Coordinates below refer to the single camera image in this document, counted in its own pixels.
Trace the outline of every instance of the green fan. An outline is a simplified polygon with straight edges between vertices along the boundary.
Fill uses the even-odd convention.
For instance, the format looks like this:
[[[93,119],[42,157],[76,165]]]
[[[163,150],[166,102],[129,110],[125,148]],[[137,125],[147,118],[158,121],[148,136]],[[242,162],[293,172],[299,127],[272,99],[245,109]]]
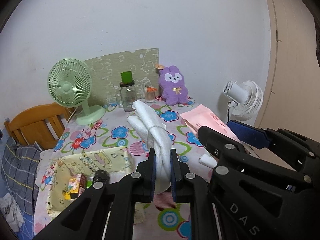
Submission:
[[[88,105],[91,87],[88,66],[77,59],[60,60],[48,75],[48,90],[54,101],[64,107],[82,105],[83,111],[76,118],[79,125],[94,123],[106,112],[102,106]]]

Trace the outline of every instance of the gray plaid bedding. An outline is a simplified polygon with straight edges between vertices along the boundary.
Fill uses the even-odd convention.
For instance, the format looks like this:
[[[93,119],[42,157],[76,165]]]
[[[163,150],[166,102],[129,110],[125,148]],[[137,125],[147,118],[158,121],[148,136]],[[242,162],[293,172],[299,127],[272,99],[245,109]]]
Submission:
[[[21,211],[34,215],[39,188],[35,185],[40,151],[34,146],[17,146],[9,138],[2,157],[1,175],[4,184]]]

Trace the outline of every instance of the table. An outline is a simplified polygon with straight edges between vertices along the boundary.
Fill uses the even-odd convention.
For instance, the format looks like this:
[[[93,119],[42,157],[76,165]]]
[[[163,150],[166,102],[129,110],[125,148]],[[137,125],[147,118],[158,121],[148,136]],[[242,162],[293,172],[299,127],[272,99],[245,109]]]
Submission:
[[[210,180],[212,169],[198,163],[198,159],[206,150],[196,136],[185,125],[179,114],[191,110],[197,104],[189,98],[187,104],[167,106],[162,97],[157,97],[150,105],[167,127],[168,135],[175,147],[179,159],[189,165],[190,171]],[[131,154],[136,167],[148,158],[149,150],[138,134],[130,127],[127,117],[134,113],[126,113],[116,104],[104,106],[106,114],[97,122],[79,126],[72,119],[55,147],[54,156],[66,156],[95,151],[107,147],[125,146]],[[46,213],[45,205],[48,184],[51,181],[50,168],[43,177],[36,203],[34,216],[34,232],[37,234],[46,226],[51,218]],[[189,204],[173,202],[171,192],[163,192],[154,196],[152,203],[144,205],[145,221],[134,225],[133,239],[190,239],[190,208]]]

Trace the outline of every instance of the yellow bow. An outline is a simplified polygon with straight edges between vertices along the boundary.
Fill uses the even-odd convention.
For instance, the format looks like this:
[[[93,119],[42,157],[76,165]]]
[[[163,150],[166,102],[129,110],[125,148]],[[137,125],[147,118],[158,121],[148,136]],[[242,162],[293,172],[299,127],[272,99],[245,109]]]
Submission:
[[[182,89],[182,88],[173,88],[172,90],[176,92],[176,95],[178,95],[178,94],[181,94],[181,93],[180,93],[180,90],[181,90],[181,89]]]

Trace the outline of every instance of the electric fan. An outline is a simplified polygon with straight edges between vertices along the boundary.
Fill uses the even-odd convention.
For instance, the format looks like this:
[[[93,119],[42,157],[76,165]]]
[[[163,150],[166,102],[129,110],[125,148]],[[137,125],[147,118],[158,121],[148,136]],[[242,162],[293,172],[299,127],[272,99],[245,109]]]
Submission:
[[[239,121],[249,120],[261,108],[262,89],[251,80],[239,85],[236,82],[229,81],[224,86],[223,93],[232,100],[228,106],[229,119],[233,115]]]
[[[60,60],[48,75],[48,90],[54,101],[64,107],[82,105],[83,110],[76,118],[78,125],[93,123],[105,114],[102,106],[88,106],[91,87],[88,66],[77,59]]]

